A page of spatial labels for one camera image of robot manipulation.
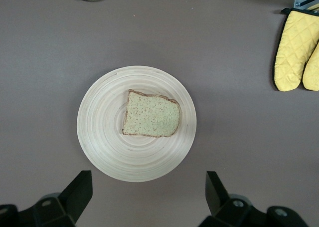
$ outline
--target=oven mitt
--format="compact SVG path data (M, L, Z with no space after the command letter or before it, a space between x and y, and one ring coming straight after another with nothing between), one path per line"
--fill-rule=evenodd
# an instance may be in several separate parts
M319 14L294 8L282 12L288 16L275 59L274 81L278 90L290 91L299 86L305 64L318 43Z
M303 84L308 90L319 91L319 44L305 67Z

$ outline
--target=metal bolt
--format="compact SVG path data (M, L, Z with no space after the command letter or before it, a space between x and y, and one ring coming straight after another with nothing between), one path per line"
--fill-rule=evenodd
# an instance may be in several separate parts
M51 204L51 201L45 201L42 203L42 206L45 207L45 206L49 206Z
M244 207L244 203L242 203L241 201L233 201L233 204L236 207Z
M8 208L3 208L0 210L0 215L6 213L8 211Z
M275 209L276 214L278 214L279 216L283 216L286 217L288 214L286 211L284 211L283 209Z

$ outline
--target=quilted oven mitt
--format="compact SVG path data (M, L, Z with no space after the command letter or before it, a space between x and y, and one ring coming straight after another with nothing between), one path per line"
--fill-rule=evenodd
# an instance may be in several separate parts
M305 67L303 84L308 90L319 91L319 44Z
M274 80L278 90L290 91L299 86L305 64L319 41L319 14L294 8L286 8L282 12L288 16L275 59ZM303 82L307 83L306 88L316 76L319 78L318 52L314 52L309 62L312 64L306 67L303 78Z

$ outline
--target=plate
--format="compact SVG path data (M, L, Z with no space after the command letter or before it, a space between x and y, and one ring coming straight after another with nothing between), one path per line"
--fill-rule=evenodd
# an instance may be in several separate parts
M122 134L128 90L175 99L181 121L171 137ZM85 94L77 118L77 134L87 158L118 180L144 182L178 166L195 138L196 112L185 87L173 76L147 66L116 69L98 79Z

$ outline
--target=bread slice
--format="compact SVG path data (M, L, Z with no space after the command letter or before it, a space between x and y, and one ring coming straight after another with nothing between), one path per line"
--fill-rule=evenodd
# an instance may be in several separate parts
M129 90L124 135L170 137L180 123L181 110L177 101L161 95L146 95Z

